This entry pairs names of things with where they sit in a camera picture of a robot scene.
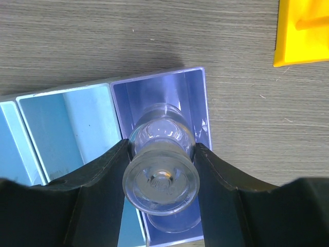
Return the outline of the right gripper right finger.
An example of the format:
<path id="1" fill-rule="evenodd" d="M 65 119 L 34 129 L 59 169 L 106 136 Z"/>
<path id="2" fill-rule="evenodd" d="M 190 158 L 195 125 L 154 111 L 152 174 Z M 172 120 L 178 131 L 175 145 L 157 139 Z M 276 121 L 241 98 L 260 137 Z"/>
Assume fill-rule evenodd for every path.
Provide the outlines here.
<path id="1" fill-rule="evenodd" d="M 328 246 L 328 178 L 275 186 L 195 148 L 206 246 Z"/>

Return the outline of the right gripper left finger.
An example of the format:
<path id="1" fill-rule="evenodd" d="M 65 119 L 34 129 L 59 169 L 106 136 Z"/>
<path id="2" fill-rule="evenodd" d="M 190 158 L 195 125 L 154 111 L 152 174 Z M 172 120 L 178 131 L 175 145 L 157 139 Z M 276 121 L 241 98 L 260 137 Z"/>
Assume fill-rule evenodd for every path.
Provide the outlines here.
<path id="1" fill-rule="evenodd" d="M 116 246 L 128 145 L 45 186 L 1 179 L 1 246 Z"/>

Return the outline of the clear glass beaker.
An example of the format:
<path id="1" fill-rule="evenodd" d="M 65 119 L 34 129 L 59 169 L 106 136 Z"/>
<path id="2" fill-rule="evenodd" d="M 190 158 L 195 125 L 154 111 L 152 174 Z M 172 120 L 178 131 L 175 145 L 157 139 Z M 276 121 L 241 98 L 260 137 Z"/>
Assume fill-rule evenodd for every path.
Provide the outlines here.
<path id="1" fill-rule="evenodd" d="M 182 233 L 196 227 L 201 222 L 200 215 L 180 212 L 169 216 L 147 215 L 150 223 L 165 233 Z"/>

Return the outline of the blue compartment box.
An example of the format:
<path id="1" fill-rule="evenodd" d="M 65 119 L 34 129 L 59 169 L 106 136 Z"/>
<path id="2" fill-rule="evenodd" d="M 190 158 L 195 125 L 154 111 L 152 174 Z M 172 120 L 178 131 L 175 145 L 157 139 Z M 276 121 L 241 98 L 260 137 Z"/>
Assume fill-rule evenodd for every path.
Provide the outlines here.
<path id="1" fill-rule="evenodd" d="M 68 174 L 128 138 L 144 109 L 176 106 L 211 147 L 202 67 L 1 97 L 1 175 L 31 186 Z"/>

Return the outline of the small glass flask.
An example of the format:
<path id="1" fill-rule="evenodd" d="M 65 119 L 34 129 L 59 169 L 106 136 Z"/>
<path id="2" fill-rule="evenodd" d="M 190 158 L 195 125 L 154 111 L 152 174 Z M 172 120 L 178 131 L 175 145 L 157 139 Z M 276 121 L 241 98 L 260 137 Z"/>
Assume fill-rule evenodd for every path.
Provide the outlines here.
<path id="1" fill-rule="evenodd" d="M 195 138 L 182 112 L 168 103 L 145 109 L 129 137 L 131 161 L 122 180 L 127 199 L 140 211 L 168 216 L 197 197 Z"/>

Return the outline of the yellow test tube rack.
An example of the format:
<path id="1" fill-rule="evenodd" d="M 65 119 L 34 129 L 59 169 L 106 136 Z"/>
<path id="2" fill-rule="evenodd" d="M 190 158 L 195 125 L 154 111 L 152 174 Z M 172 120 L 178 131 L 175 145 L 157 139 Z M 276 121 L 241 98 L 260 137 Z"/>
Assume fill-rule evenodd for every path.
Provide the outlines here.
<path id="1" fill-rule="evenodd" d="M 273 66 L 328 61 L 328 1 L 280 0 Z"/>

